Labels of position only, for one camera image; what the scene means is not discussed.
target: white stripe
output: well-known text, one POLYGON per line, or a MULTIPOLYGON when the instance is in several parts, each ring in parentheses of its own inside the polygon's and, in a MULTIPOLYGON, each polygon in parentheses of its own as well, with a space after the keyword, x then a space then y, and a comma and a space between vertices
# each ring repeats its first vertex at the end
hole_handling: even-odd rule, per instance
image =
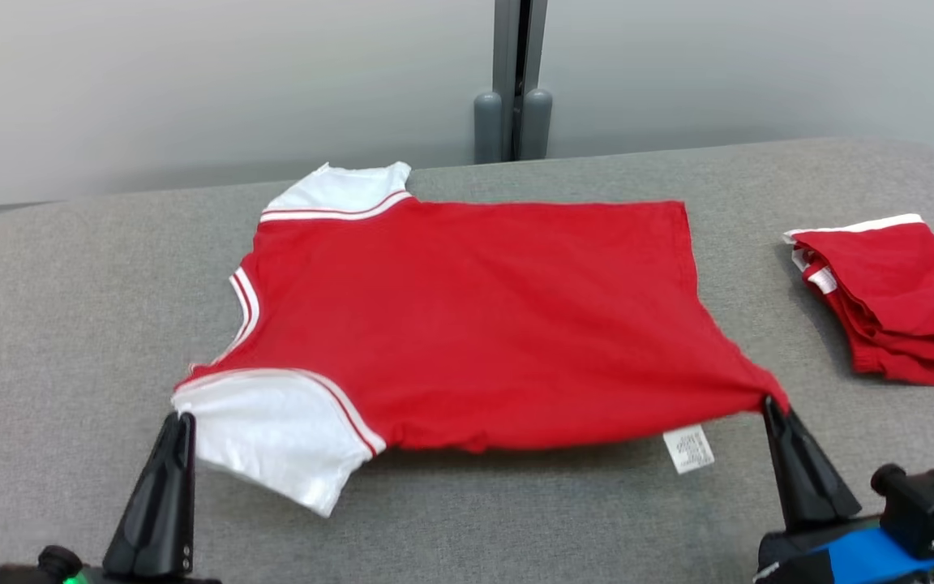
POLYGON ((785 238, 785 243, 795 244, 795 236, 800 233, 809 233, 809 232, 844 232, 859 233, 864 230, 879 230, 890 228, 894 225, 907 225, 907 223, 924 223, 923 219, 920 218, 920 215, 916 213, 907 213, 905 215, 896 215, 894 217, 886 217, 885 219, 874 219, 874 221, 864 221, 861 223, 855 223, 855 225, 844 226, 844 228, 822 228, 822 229, 800 229, 800 230, 789 230, 783 234, 785 238))
POLYGON ((368 441, 370 446, 374 447, 374 450, 377 451, 377 454, 380 454, 381 451, 387 448, 387 445, 384 443, 384 439, 382 439, 381 436, 377 436, 377 432, 374 432, 374 430, 370 429, 370 426, 366 425, 366 422, 364 422, 361 415, 359 415, 359 410, 356 410, 355 406, 353 406, 352 400, 348 399, 348 396, 345 395, 344 391, 341 391, 340 387, 337 387, 337 384, 334 384, 333 381, 328 380, 328 378, 323 377, 323 375, 315 373, 314 371, 307 371, 304 369, 297 369, 296 371, 311 377, 312 380, 316 380, 320 384, 326 385, 326 388, 330 389, 330 391, 333 392, 335 396, 337 396, 337 400, 341 402, 342 406, 345 407, 345 411, 348 411, 349 420, 351 420, 352 424, 355 425, 356 429, 359 430, 359 433, 361 433, 363 439, 368 441))
POLYGON ((255 326, 259 324, 259 296, 255 294, 255 287, 251 285, 251 281, 247 278, 247 273, 244 273, 244 268, 237 268, 237 272, 233 274, 240 281, 241 286, 244 287, 244 293, 247 294, 247 306, 248 314, 250 317, 249 324, 247 328, 244 329, 243 336, 240 339, 237 339, 236 345, 233 345, 234 348, 237 348, 237 345, 243 343, 249 336, 251 336, 252 330, 255 330, 255 326))
POLYGON ((778 568, 781 568, 781 562, 773 562, 771 565, 766 566, 766 568, 762 569, 752 578, 752 584, 757 584, 758 581, 766 578, 769 574, 776 572, 778 568))
POLYGON ((371 209, 370 211, 363 211, 360 213, 338 213, 335 211, 274 211, 262 215, 262 219, 259 222, 266 221, 290 221, 290 219, 340 219, 340 221, 360 221, 360 219, 368 219, 370 217, 375 217, 394 206, 394 204, 399 203, 400 200, 410 199, 412 195, 408 192, 400 192, 397 195, 390 196, 389 199, 386 199, 384 203, 380 204, 379 207, 371 209))
POLYGON ((808 277, 807 280, 814 282, 816 288, 820 288, 820 292, 824 294, 830 294, 838 289, 838 280, 834 280, 833 271, 826 266, 816 270, 816 273, 808 277))
POLYGON ((244 273, 244 268, 237 268, 233 276, 229 277, 229 284, 233 286, 233 292, 237 293, 237 300, 240 300, 240 311, 244 315, 244 321, 241 322, 240 328, 237 329, 237 336, 233 338, 229 347, 226 347, 225 350, 222 351, 222 354, 218 355, 215 361, 211 362, 212 365, 225 359, 227 355, 231 354, 234 349, 240 346, 240 344, 247 339, 247 336, 251 333, 251 330, 255 327, 257 322, 259 322, 259 314, 257 314, 259 313, 259 299, 255 295, 255 289, 251 288, 251 282, 247 280, 247 274, 244 273), (243 285, 243 290, 241 290, 240 285, 237 284, 237 280, 240 281, 240 285, 243 285), (244 295, 244 290, 247 291, 250 298, 244 295))
POLYGON ((805 261, 805 249, 797 247, 792 249, 792 263, 798 267, 798 271, 801 271, 801 273, 808 269, 809 262, 805 261))

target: robotic arm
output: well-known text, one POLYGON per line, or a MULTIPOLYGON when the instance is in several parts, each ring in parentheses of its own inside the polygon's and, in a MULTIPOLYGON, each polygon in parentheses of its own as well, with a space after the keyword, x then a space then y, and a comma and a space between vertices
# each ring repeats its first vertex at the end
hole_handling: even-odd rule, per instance
POLYGON ((103 566, 49 546, 38 566, 0 566, 0 584, 221 584, 186 578, 193 569, 196 420, 170 414, 153 443, 103 566))
POLYGON ((882 466, 871 488, 885 513, 856 517, 859 502, 798 415, 763 411, 785 531, 763 537, 756 584, 934 583, 934 470, 882 466))
MULTIPOLYGON (((785 531, 759 550, 756 584, 934 583, 934 470, 908 476, 895 465, 872 478, 885 513, 861 507, 792 410, 763 409, 785 531)), ((0 566, 0 584, 221 584, 193 580, 192 414, 164 420, 101 568, 49 546, 38 566, 0 566)))

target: gray fabric surface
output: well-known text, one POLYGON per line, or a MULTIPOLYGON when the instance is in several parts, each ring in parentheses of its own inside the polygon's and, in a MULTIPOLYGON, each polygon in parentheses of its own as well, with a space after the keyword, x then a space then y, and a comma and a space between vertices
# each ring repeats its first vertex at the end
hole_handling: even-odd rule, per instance
MULTIPOLYGON (((0 562, 61 543, 97 562, 172 385, 240 322, 226 277, 282 184, 123 195, 0 215, 0 562)), ((934 388, 849 373, 783 230, 918 212, 934 152, 809 140, 414 173, 426 200, 687 202, 700 295, 772 370, 867 511, 883 462, 934 466, 934 388)), ((275 582, 741 582, 781 527, 762 421, 708 424, 715 465, 661 440, 539 454, 390 453, 330 520, 210 470, 196 572, 275 582)))

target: care label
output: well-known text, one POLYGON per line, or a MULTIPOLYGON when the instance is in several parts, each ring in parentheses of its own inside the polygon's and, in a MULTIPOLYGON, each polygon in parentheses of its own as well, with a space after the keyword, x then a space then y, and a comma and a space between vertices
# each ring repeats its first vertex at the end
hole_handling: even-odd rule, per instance
POLYGON ((665 432, 662 437, 675 465, 675 472, 682 474, 716 462, 700 424, 665 432))

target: red t-shirt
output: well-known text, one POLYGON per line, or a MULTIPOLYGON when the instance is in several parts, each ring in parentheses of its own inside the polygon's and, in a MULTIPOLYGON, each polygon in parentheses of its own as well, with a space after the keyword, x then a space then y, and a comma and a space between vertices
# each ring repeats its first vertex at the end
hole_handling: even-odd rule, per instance
POLYGON ((920 215, 790 230, 785 241, 842 322, 853 370, 934 385, 934 233, 920 215))
POLYGON ((323 515, 379 451, 609 443, 778 382, 697 299, 682 203, 426 203, 324 166, 263 212, 244 325, 177 387, 197 454, 323 515))

